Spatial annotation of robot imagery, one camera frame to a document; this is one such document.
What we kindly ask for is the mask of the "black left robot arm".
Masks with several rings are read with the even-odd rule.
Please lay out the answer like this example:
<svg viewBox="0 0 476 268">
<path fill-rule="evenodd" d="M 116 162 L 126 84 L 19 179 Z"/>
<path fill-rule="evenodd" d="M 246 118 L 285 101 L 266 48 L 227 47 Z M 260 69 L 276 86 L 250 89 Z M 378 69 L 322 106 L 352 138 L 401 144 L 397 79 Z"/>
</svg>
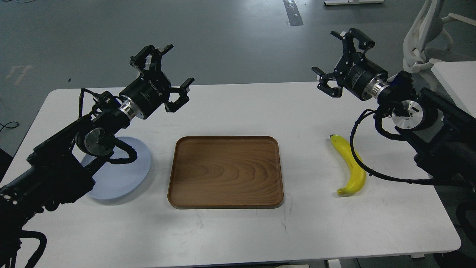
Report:
<svg viewBox="0 0 476 268">
<path fill-rule="evenodd" d="M 115 135 L 134 118 L 147 119 L 161 105 L 176 112 L 188 101 L 188 78 L 173 87 L 162 71 L 162 57 L 173 45 L 144 47 L 130 65 L 139 72 L 119 95 L 81 88 L 78 119 L 36 146 L 28 156 L 30 169 L 1 188 L 1 267 L 13 268 L 21 239 L 37 239 L 38 248 L 26 267 L 33 268 L 43 255 L 47 239 L 23 227 L 36 214 L 76 202 L 95 185 L 93 175 L 105 165 L 122 165 L 138 159 L 135 149 Z"/>
</svg>

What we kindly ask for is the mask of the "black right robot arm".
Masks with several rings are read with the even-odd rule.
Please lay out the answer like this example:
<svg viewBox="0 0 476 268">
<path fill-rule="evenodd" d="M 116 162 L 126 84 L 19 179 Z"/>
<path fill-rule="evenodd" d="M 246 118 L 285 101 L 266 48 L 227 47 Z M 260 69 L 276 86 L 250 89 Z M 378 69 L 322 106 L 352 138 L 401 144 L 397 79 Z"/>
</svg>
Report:
<svg viewBox="0 0 476 268">
<path fill-rule="evenodd" d="M 343 54 L 329 73 L 313 67 L 318 89 L 340 98 L 347 89 L 359 100 L 375 99 L 378 108 L 367 109 L 350 134 L 351 157 L 370 175 L 394 182 L 419 185 L 452 185 L 475 189 L 475 118 L 428 88 L 415 91 L 410 73 L 400 71 L 393 80 L 388 72 L 367 59 L 375 42 L 356 28 L 331 32 L 342 42 Z M 405 141 L 416 152 L 416 165 L 430 179 L 400 179 L 366 166 L 355 152 L 359 124 L 373 116 L 376 131 L 390 140 Z"/>
</svg>

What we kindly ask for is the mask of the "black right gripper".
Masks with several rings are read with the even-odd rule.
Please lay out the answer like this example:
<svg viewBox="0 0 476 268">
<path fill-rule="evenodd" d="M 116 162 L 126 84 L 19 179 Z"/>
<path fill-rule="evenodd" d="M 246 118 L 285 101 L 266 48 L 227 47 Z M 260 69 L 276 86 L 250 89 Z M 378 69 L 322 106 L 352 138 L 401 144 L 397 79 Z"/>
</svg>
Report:
<svg viewBox="0 0 476 268">
<path fill-rule="evenodd" d="M 330 34 L 342 41 L 343 56 L 331 73 L 311 68 L 317 74 L 317 88 L 332 98 L 342 96 L 342 87 L 362 101 L 377 98 L 388 86 L 388 72 L 364 56 L 376 43 L 356 28 L 342 33 L 331 31 Z M 336 81 L 338 86 L 329 86 L 329 81 Z"/>
</svg>

